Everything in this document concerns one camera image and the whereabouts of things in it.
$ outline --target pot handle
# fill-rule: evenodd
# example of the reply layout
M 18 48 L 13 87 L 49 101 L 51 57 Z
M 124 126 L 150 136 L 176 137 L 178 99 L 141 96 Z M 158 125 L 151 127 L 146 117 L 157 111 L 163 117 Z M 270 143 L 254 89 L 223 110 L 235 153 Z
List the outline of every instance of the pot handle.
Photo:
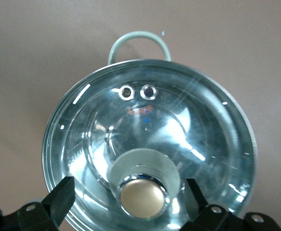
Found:
M 169 49 L 168 49 L 166 43 L 159 36 L 157 36 L 156 34 L 153 34 L 151 32 L 148 32 L 148 31 L 134 31 L 134 32 L 130 32 L 130 33 L 127 33 L 127 34 L 121 36 L 113 44 L 113 46 L 110 50 L 110 53 L 109 53 L 109 57 L 108 57 L 108 65 L 115 63 L 115 58 L 116 58 L 117 52 L 123 43 L 125 43 L 131 39 L 139 39 L 139 38 L 150 39 L 150 40 L 156 42 L 159 45 L 159 47 L 163 50 L 164 55 L 165 55 L 165 60 L 171 61 Z

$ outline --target glass surface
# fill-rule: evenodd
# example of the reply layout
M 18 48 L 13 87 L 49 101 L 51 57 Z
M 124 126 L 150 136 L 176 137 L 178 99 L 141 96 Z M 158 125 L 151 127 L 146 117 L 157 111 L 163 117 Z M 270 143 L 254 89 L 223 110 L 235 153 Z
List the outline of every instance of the glass surface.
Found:
M 153 220 L 127 216 L 109 189 L 112 163 L 134 148 L 164 153 L 181 176 L 179 194 Z M 179 230 L 189 220 L 185 178 L 194 178 L 209 202 L 237 215 L 253 190 L 255 156 L 249 122 L 225 89 L 193 69 L 158 60 L 107 66 L 72 87 L 49 120 L 42 153 L 48 190 L 64 176 L 75 177 L 69 223 L 94 231 Z

